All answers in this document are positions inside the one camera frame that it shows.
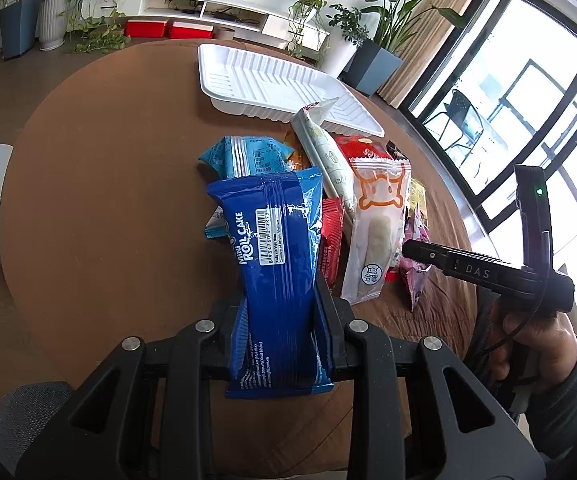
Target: round wooden table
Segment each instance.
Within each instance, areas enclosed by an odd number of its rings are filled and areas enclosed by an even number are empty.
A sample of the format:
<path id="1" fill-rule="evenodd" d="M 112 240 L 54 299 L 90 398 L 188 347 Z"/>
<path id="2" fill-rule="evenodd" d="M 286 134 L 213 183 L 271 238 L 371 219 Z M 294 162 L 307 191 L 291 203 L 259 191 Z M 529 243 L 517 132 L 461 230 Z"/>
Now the round wooden table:
<path id="1" fill-rule="evenodd" d="M 161 41 L 105 56 L 66 79 L 15 144 L 2 192 L 6 281 L 46 356 L 73 386 L 123 338 L 173 336 L 233 294 L 230 245 L 206 240 L 216 204 L 198 156 L 223 136 L 286 125 L 231 116 L 201 92 L 200 41 Z M 217 42 L 281 57 L 235 42 Z M 360 97 L 428 188 L 435 241 L 469 248 L 459 211 L 421 150 Z M 390 335 L 440 335 L 461 355 L 475 321 L 470 286 L 432 273 L 414 313 L 385 290 L 356 307 Z M 294 399 L 237 401 L 212 388 L 218 470 L 289 476 L 346 465 L 352 386 Z"/>

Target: window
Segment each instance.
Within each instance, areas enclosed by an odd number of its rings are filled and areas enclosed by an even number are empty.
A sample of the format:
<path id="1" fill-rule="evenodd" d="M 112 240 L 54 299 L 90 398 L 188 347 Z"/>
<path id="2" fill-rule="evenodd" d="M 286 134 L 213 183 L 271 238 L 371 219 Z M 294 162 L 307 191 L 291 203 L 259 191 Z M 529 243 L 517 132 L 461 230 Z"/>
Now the window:
<path id="1" fill-rule="evenodd" d="M 577 300 L 577 26 L 540 0 L 473 0 L 465 16 L 400 110 L 504 260 L 522 260 L 513 165 L 545 169 L 553 262 Z"/>

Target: pink snack package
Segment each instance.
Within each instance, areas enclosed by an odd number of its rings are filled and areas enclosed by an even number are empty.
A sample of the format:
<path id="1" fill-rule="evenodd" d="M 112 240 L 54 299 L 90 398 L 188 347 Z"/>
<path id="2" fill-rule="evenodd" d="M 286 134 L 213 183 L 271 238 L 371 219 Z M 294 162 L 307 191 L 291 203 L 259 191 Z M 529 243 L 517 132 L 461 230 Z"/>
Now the pink snack package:
<path id="1" fill-rule="evenodd" d="M 422 219 L 422 211 L 419 203 L 415 206 L 414 213 L 409 216 L 406 221 L 405 241 L 406 240 L 418 240 L 420 242 L 431 241 L 429 229 Z M 400 258 L 400 277 L 403 282 L 406 283 L 409 294 L 411 295 L 411 312 L 422 295 L 422 288 L 424 288 L 424 282 L 426 281 L 426 276 L 430 268 L 430 265 L 421 264 L 410 258 L 403 256 Z"/>

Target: red storage box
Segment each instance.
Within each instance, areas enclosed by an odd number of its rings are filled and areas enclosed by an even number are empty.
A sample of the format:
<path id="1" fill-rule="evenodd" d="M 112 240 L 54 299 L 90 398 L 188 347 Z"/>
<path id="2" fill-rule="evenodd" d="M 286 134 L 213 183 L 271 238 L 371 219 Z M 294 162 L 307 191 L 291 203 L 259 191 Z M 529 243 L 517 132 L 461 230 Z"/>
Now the red storage box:
<path id="1" fill-rule="evenodd" d="M 124 34 L 131 38 L 163 38 L 168 20 L 133 18 L 126 22 Z"/>
<path id="2" fill-rule="evenodd" d="M 213 26 L 200 25 L 200 23 L 171 22 L 168 36 L 172 40 L 204 40 L 213 37 Z"/>

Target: blue snack package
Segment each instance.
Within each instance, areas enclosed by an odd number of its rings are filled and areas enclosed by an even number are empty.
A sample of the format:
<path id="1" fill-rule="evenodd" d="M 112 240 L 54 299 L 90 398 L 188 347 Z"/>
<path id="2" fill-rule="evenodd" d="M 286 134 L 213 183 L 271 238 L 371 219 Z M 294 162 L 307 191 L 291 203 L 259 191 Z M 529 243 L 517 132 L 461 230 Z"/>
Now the blue snack package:
<path id="1" fill-rule="evenodd" d="M 290 171 L 293 148 L 270 137 L 224 137 L 200 155 L 221 179 Z"/>
<path id="2" fill-rule="evenodd" d="M 222 180 L 210 184 L 208 194 L 224 210 L 246 291 L 232 340 L 227 396 L 330 391 L 313 335 L 321 172 Z"/>

